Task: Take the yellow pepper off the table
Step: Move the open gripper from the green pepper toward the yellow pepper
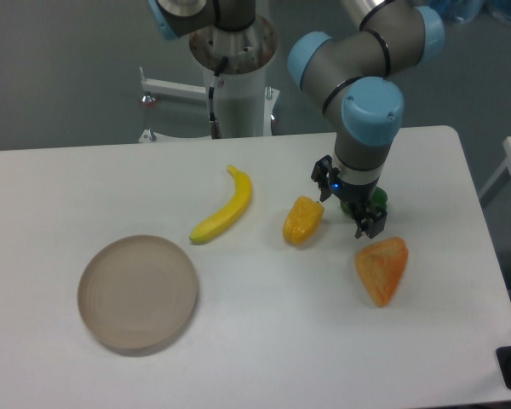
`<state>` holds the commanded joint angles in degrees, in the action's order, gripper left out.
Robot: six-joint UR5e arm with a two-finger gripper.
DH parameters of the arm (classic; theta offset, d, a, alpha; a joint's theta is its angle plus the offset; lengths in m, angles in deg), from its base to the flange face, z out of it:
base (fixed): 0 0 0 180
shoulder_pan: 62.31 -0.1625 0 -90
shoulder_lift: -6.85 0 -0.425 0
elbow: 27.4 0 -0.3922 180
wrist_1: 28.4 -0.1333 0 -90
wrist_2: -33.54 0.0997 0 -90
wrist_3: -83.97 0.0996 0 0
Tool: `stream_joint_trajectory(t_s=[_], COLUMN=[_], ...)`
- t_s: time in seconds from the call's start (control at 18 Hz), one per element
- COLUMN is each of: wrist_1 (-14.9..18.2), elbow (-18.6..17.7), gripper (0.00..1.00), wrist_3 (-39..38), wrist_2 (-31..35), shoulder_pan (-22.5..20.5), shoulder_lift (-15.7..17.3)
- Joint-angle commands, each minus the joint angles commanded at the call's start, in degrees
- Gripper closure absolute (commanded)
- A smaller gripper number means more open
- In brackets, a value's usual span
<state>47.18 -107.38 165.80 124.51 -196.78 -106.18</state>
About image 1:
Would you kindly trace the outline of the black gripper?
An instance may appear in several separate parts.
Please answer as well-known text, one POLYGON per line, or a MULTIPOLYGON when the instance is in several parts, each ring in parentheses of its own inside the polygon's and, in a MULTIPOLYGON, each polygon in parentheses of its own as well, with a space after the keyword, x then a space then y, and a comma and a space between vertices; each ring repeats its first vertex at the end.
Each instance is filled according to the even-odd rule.
POLYGON ((377 186, 379 179, 355 185, 337 175, 338 169, 333 167, 330 155, 325 155, 314 164, 311 179, 318 184, 319 201, 325 202, 332 194, 337 196, 342 210, 352 215, 356 223, 354 237, 359 239, 365 235, 374 239, 384 230, 388 216, 387 210, 381 206, 381 189, 377 186))

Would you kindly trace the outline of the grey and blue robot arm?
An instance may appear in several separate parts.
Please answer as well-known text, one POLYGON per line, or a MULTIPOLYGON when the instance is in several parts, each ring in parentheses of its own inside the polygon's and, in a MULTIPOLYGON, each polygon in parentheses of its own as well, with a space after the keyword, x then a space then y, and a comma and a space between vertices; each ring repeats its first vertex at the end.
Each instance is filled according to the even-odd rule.
MULTIPOLYGON (((205 70, 211 137, 238 135, 241 122, 261 114, 261 95, 245 99, 246 79, 273 60, 273 26, 253 1, 151 1, 148 8, 163 38, 188 37, 205 70)), ((405 110, 401 91, 388 78, 434 58, 445 30, 434 10, 405 1, 346 1, 343 8, 357 32, 341 41, 324 32, 306 34, 291 48, 287 68, 336 132, 333 153, 311 174, 321 199, 338 198, 356 234, 373 238, 387 219, 373 193, 405 110)))

